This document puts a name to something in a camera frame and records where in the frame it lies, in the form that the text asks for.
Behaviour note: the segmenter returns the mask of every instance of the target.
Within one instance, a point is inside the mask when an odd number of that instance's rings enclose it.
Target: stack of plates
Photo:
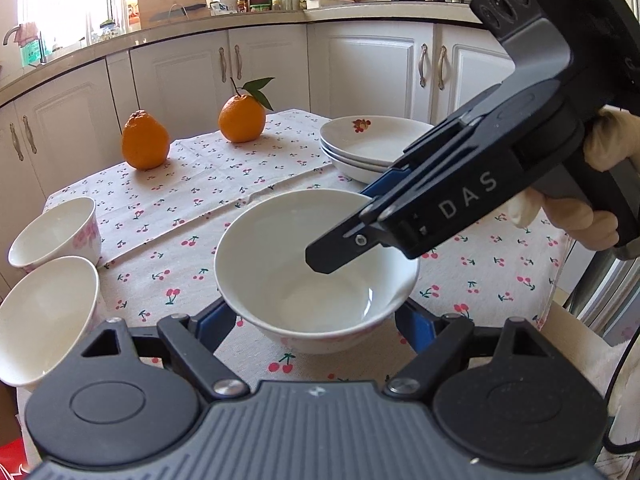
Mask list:
[[[346,176],[370,184],[400,158],[402,150],[432,128],[398,117],[341,117],[320,128],[320,147]]]

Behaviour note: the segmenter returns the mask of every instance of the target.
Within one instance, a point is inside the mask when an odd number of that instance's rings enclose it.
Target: white glove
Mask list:
[[[640,168],[640,118],[627,112],[601,110],[584,141],[584,160],[606,171],[629,158]],[[529,187],[507,202],[508,215],[517,227],[526,227],[544,209],[549,221],[585,248],[603,251],[618,243],[618,219],[608,211],[594,211],[575,198],[549,198]]]

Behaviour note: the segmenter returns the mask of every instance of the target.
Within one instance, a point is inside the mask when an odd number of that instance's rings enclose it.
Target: stem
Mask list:
[[[236,91],[236,94],[238,94],[238,97],[241,97],[240,92],[238,91],[238,87],[236,86],[236,82],[231,76],[229,76],[229,79],[231,79],[231,84],[234,86],[234,90]]]

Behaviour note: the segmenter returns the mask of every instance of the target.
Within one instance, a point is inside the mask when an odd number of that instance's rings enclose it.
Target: cutting board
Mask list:
[[[159,14],[168,16],[169,10],[174,7],[171,18],[155,19]],[[188,10],[187,15],[175,12],[179,6],[189,7],[196,4],[207,5],[207,0],[138,0],[138,10],[140,12],[140,27],[149,28],[165,25],[166,23],[182,22],[185,20],[193,20],[195,18],[204,18],[210,16],[211,12],[208,7],[197,10]]]

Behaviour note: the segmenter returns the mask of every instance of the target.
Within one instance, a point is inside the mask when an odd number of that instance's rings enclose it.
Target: orange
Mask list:
[[[122,130],[122,156],[137,170],[151,170],[164,163],[170,145],[165,127],[144,110],[132,113]]]
[[[222,107],[218,126],[231,142],[250,142],[260,137],[267,115],[251,95],[234,95]]]

